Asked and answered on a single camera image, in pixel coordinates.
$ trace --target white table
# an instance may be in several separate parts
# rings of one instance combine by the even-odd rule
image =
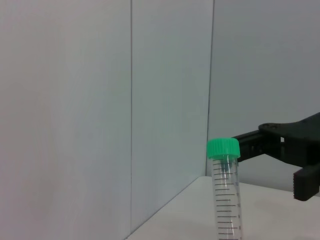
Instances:
[[[320,240],[320,197],[240,184],[243,240]],[[216,240],[211,177],[202,176],[128,240]]]

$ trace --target white panel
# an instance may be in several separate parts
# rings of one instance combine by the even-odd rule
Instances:
[[[319,112],[320,1],[216,0],[209,137]],[[260,156],[240,180],[291,191],[299,168]]]
[[[0,0],[0,239],[130,234],[129,0]]]
[[[205,174],[212,0],[133,0],[131,229]]]

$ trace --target centrifuge tube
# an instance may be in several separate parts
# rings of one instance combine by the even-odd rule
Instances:
[[[239,142],[217,138],[208,142],[217,240],[243,240],[238,180]]]

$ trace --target green cap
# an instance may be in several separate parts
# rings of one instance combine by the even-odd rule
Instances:
[[[239,142],[235,138],[216,138],[208,141],[206,154],[209,159],[224,159],[229,155],[240,157]]]

